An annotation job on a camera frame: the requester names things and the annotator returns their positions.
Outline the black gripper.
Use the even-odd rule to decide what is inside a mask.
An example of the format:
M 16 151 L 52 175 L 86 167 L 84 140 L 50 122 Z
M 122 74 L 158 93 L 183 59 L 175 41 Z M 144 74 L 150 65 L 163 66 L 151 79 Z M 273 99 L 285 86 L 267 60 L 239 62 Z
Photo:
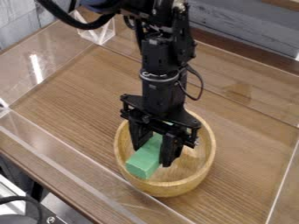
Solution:
M 120 116 L 128 120 L 135 151 L 156 132 L 163 136 L 159 163 L 170 167 L 182 155 L 183 146 L 195 147 L 202 122 L 191 115 L 183 104 L 187 93 L 187 74 L 173 78 L 142 76 L 143 94 L 123 94 Z

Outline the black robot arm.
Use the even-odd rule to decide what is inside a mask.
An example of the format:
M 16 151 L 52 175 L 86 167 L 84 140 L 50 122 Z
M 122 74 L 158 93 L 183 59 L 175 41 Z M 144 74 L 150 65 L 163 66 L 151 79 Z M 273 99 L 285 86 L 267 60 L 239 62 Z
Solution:
M 173 165 L 183 147 L 194 147 L 202 122 L 185 108 L 187 73 L 194 69 L 197 42 L 186 0 L 82 0 L 82 6 L 102 14 L 120 14 L 142 54 L 140 95 L 123 94 L 120 115 L 128 120 L 134 148 L 139 150 L 155 133 L 163 136 L 159 164 Z

